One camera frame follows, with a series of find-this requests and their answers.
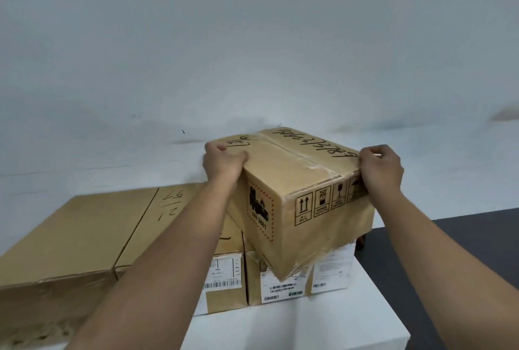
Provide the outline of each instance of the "forearm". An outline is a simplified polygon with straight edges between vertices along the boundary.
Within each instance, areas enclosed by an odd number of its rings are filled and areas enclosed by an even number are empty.
[[[208,182],[128,269],[70,348],[180,348],[232,187],[226,179]]]
[[[401,193],[374,203],[413,287],[450,349],[517,345],[519,301],[513,286]]]

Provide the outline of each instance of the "white label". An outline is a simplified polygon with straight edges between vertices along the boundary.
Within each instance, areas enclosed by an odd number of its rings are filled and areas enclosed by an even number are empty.
[[[207,296],[204,290],[202,291],[202,294],[200,294],[200,298],[198,299],[198,304],[196,305],[195,313],[193,314],[193,316],[206,315],[207,313]]]
[[[279,281],[272,273],[270,268],[261,273],[261,302],[268,303],[274,301],[299,298],[305,295],[306,281],[308,280],[308,268],[292,275],[286,281]]]
[[[204,291],[241,288],[241,257],[241,253],[213,257],[205,279]]]
[[[314,264],[312,294],[345,289],[350,286],[351,267],[354,263],[355,243],[353,241],[326,255]]]

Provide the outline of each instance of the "cardboard box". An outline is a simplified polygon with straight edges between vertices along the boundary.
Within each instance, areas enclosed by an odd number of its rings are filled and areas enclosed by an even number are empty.
[[[348,288],[354,260],[355,241],[330,252],[285,281],[279,281],[244,239],[249,305],[261,305]]]
[[[118,278],[146,250],[195,196],[201,184],[160,188],[116,263]],[[227,216],[195,315],[247,306],[240,229]]]
[[[358,151],[286,127],[215,143],[250,154],[228,212],[280,280],[370,231]]]
[[[114,264],[156,192],[74,197],[0,256],[0,344],[91,314],[115,284]]]

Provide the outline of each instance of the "dark floor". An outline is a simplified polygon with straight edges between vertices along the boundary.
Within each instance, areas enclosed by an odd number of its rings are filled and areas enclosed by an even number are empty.
[[[519,288],[519,208],[439,219],[451,238]],[[360,264],[411,333],[408,349],[445,349],[418,295],[407,280],[385,228],[367,235],[356,252]]]

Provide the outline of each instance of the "hand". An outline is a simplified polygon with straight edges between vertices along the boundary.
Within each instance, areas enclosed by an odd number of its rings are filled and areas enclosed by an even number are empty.
[[[395,192],[400,193],[404,169],[400,157],[389,146],[369,146],[360,151],[359,157],[362,180],[373,203]]]
[[[207,179],[225,179],[232,184],[236,183],[243,169],[243,163],[247,161],[248,157],[246,151],[232,154],[224,145],[208,142],[205,144],[203,163]]]

